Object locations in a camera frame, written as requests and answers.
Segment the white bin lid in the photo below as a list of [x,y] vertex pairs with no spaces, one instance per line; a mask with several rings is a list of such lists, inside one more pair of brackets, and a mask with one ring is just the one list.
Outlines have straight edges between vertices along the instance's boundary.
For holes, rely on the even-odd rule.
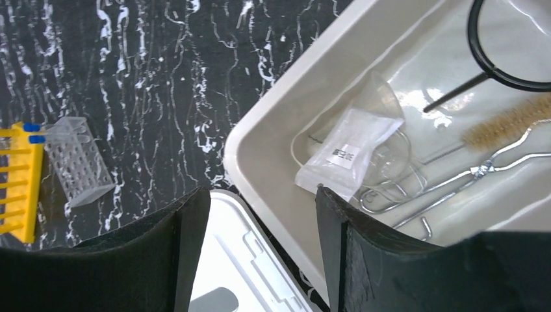
[[189,311],[318,311],[245,201],[228,190],[210,195]]

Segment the white plastic bin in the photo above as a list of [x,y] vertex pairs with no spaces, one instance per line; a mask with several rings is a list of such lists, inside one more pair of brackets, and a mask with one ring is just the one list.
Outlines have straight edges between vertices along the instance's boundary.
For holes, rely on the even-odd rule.
[[[421,164],[458,145],[472,126],[550,94],[550,2],[354,1],[232,130],[225,168],[327,305],[317,190],[294,180],[371,72],[398,98],[411,160],[397,182],[361,185],[347,202],[392,227],[470,178],[415,199],[424,189],[521,137]],[[545,152],[550,123],[495,165]],[[550,234],[550,157],[488,175],[424,216],[433,232],[424,242],[440,247],[490,231]]]

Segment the white paper packet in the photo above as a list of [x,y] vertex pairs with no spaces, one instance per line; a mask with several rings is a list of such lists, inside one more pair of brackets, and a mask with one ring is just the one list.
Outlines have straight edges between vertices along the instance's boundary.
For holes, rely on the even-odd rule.
[[348,108],[321,147],[298,170],[295,184],[315,193],[323,185],[345,201],[360,189],[374,150],[404,123],[360,108]]

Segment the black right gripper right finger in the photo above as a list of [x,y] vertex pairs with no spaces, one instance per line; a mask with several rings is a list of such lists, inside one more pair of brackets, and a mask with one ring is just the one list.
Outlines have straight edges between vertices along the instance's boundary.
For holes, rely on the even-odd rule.
[[440,247],[319,187],[316,213],[332,311],[549,311],[550,234],[490,231]]

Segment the brown test tube brush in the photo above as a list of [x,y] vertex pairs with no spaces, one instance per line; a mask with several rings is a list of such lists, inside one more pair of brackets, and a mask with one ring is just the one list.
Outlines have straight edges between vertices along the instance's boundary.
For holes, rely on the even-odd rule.
[[537,122],[549,119],[550,94],[546,93],[528,99],[463,131],[458,145],[422,161],[421,164],[429,165],[464,148],[473,151],[500,148],[506,142],[522,136]]

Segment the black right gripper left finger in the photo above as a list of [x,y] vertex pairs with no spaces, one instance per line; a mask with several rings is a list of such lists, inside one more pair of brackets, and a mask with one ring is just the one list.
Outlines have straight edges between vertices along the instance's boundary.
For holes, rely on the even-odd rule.
[[196,188],[71,248],[2,248],[1,310],[187,311],[210,206]]

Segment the small glass beaker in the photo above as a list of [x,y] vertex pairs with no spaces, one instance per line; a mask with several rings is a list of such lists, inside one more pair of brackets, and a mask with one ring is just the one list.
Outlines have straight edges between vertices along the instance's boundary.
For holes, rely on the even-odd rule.
[[397,130],[373,152],[362,186],[379,187],[397,182],[410,160],[410,140],[403,131]]

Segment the blue capped tube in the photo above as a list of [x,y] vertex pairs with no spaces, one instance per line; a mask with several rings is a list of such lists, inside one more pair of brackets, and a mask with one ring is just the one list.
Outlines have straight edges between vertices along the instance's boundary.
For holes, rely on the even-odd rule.
[[26,132],[39,132],[41,131],[41,126],[35,123],[24,123],[23,130]]
[[30,144],[44,144],[46,142],[45,136],[42,135],[30,135],[28,140]]

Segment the metal crucible tongs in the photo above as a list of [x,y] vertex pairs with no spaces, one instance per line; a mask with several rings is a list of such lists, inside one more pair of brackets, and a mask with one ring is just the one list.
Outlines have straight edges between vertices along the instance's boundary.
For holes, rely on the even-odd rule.
[[453,175],[452,177],[450,177],[450,178],[448,178],[444,181],[441,181],[440,183],[438,183],[438,184],[436,184],[436,185],[434,185],[434,186],[432,186],[428,189],[424,189],[422,192],[417,194],[414,198],[415,199],[420,198],[424,195],[429,194],[430,192],[434,192],[438,189],[441,189],[441,188],[443,188],[443,187],[445,187],[445,186],[447,186],[447,185],[449,185],[453,182],[456,182],[456,181],[458,181],[458,180],[460,180],[464,177],[469,177],[470,178],[466,183],[464,183],[463,185],[455,188],[453,191],[449,192],[448,194],[436,199],[430,205],[428,205],[424,208],[418,209],[415,212],[413,212],[412,214],[410,214],[409,216],[405,217],[404,219],[402,219],[401,221],[399,221],[398,223],[393,225],[392,228],[393,229],[399,229],[399,228],[403,227],[404,225],[406,225],[407,223],[413,221],[414,219],[420,218],[420,220],[421,220],[421,222],[424,226],[425,233],[426,233],[425,237],[421,238],[421,240],[422,241],[430,240],[432,238],[433,232],[432,232],[432,229],[430,228],[430,225],[427,221],[427,218],[424,216],[424,214],[426,212],[434,209],[438,205],[440,205],[440,204],[446,202],[447,200],[453,198],[455,195],[457,195],[460,192],[466,190],[467,188],[471,187],[472,185],[474,185],[478,181],[482,180],[484,177],[487,177],[487,176],[489,176],[493,173],[505,172],[505,171],[510,170],[510,169],[512,169],[512,168],[514,168],[518,165],[521,165],[521,164],[523,164],[526,161],[531,160],[531,159],[549,158],[550,157],[549,152],[545,152],[545,153],[528,153],[528,154],[525,154],[525,155],[519,157],[518,159],[515,159],[514,161],[512,161],[511,163],[509,163],[505,166],[496,166],[495,165],[496,159],[499,158],[499,156],[501,156],[502,154],[507,153],[507,152],[509,152],[509,151],[511,151],[515,148],[520,147],[528,139],[530,133],[534,130],[534,128],[538,127],[541,124],[549,124],[549,123],[550,123],[549,118],[533,122],[527,128],[527,130],[525,130],[525,132],[522,134],[522,136],[518,140],[506,145],[503,148],[498,149],[488,159],[484,160],[481,164],[479,164],[477,166],[467,168],[467,169],[463,170],[462,172],[459,172],[456,175]]

